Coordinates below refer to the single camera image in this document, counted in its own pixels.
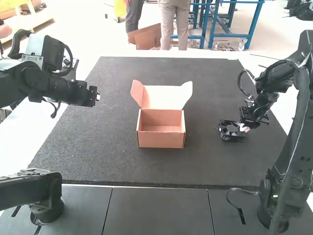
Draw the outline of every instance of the computer fan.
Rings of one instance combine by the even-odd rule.
[[[217,126],[223,141],[242,142],[246,137],[245,132],[240,131],[240,122],[220,120]]]

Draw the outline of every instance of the pants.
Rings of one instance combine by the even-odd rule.
[[[171,47],[175,14],[177,21],[178,48],[179,50],[187,50],[190,0],[158,0],[158,4],[161,12],[161,50],[169,50]]]
[[[138,29],[143,3],[144,0],[131,0],[127,5],[127,14],[125,18],[127,33]]]

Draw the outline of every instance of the table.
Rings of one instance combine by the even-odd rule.
[[[242,69],[239,61],[227,59],[101,57],[87,78],[98,86],[100,102],[92,109],[68,107],[30,167],[60,171],[71,183],[258,187],[286,134],[270,114],[271,124],[251,131],[244,143],[221,141],[219,120],[238,120],[244,105],[235,75]],[[138,148],[133,79],[146,85],[193,81],[193,95],[184,108],[184,149]],[[248,77],[243,86],[255,93]]]
[[[225,190],[111,188],[63,185],[65,211],[55,222],[43,226],[39,235],[264,235],[258,221],[257,196],[231,195],[245,215],[240,222],[237,211],[225,199]],[[29,208],[23,206],[15,218],[14,209],[0,217],[1,235],[34,234]],[[313,213],[306,206],[300,219],[292,219],[284,234],[310,234]]]

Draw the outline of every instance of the cable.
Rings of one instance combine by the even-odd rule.
[[[114,7],[114,6],[112,6],[112,5],[110,5],[110,4],[107,4],[107,3],[102,3],[102,4],[104,4],[104,5],[106,5],[106,6],[110,6],[110,7]]]
[[[69,54],[69,58],[70,58],[70,62],[69,62],[69,67],[65,70],[65,71],[62,71],[62,72],[52,72],[53,74],[59,76],[59,77],[64,77],[66,75],[69,74],[69,72],[71,71],[72,69],[72,66],[73,66],[73,54],[72,52],[70,51],[68,45],[65,45],[64,44],[64,48],[67,50],[68,54]]]
[[[52,104],[52,106],[54,107],[54,112],[50,115],[50,117],[51,117],[51,118],[55,118],[55,117],[57,116],[57,113],[58,113],[60,107],[61,107],[61,102],[59,101],[59,102],[58,102],[58,107],[56,107],[56,106],[54,105],[54,103],[47,101],[45,98],[43,98],[43,101],[44,101],[44,102],[47,102],[47,103],[49,103],[49,104]]]
[[[232,192],[232,191],[238,191],[238,192],[241,192],[241,193],[244,193],[244,194],[247,194],[247,195],[252,195],[252,196],[254,196],[254,195],[259,195],[260,192],[259,192],[259,191],[257,191],[257,192],[247,191],[247,190],[244,190],[244,189],[242,189],[242,188],[230,188],[230,189],[227,191],[227,193],[226,193],[226,201],[227,201],[232,207],[234,207],[234,208],[238,211],[242,224],[246,224],[245,218],[244,218],[243,210],[242,210],[241,208],[237,207],[235,204],[233,204],[233,203],[229,200],[229,198],[228,198],[228,194],[229,194],[230,192]]]
[[[241,77],[244,73],[247,73],[249,75],[249,77],[254,80],[254,76],[253,74],[249,71],[249,70],[242,70],[238,77],[237,77],[237,86],[239,88],[239,90],[244,94],[246,95],[247,97],[252,97],[248,92],[246,92],[242,87],[241,87]]]
[[[250,54],[250,55],[260,56],[260,57],[264,57],[264,58],[268,58],[268,59],[273,59],[273,60],[280,60],[280,59],[276,59],[276,58],[268,57],[268,56],[264,56],[264,55],[256,55],[256,54]]]

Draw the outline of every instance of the open cardboard box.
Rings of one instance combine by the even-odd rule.
[[[141,28],[128,33],[128,41],[136,45],[137,50],[150,50],[160,46],[161,24]]]
[[[192,95],[192,82],[181,86],[144,86],[134,80],[131,95],[138,103],[139,147],[183,148],[186,128],[184,111]]]

